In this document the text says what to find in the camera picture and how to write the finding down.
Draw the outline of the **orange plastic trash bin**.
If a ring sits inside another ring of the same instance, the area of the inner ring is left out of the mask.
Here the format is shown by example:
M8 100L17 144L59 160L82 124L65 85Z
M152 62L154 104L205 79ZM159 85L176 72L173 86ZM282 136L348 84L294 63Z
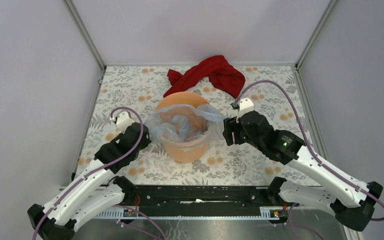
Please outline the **orange plastic trash bin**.
M209 104L209 102L201 95L193 92L176 92L163 98L156 109L170 107L172 105L186 104L197 108L201 105ZM162 146L168 155L177 162L191 163L200 159L208 149L209 144L203 143L201 140L197 143L186 142L176 143L169 140L163 140Z

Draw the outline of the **light blue plastic trash bag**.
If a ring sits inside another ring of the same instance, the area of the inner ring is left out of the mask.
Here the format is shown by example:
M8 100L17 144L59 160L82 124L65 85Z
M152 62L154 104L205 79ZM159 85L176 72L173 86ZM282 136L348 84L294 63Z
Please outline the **light blue plastic trash bag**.
M174 143L210 143L223 139L224 119L228 118L210 104L194 108L176 104L155 110L145 120L153 142L163 140Z

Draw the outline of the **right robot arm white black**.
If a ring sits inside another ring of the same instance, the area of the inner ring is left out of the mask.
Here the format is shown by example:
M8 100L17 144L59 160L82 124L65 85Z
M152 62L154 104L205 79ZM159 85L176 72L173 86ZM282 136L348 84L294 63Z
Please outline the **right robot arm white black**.
M273 206L296 203L322 210L349 229L362 232L372 221L377 198L383 187L375 182L358 180L319 157L296 134L274 129L265 116L250 111L240 118L223 121L227 145L249 144L264 156L298 170L321 185L321 188L299 185L275 177L266 190Z

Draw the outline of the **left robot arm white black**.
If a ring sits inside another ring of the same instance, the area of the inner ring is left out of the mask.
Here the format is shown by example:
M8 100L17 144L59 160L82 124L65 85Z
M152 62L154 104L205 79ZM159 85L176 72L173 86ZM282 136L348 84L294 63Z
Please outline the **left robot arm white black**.
M32 238L71 240L89 220L111 206L132 204L137 187L117 172L134 161L151 143L148 128L132 122L95 153L94 159L73 182L44 205L27 211L34 229Z

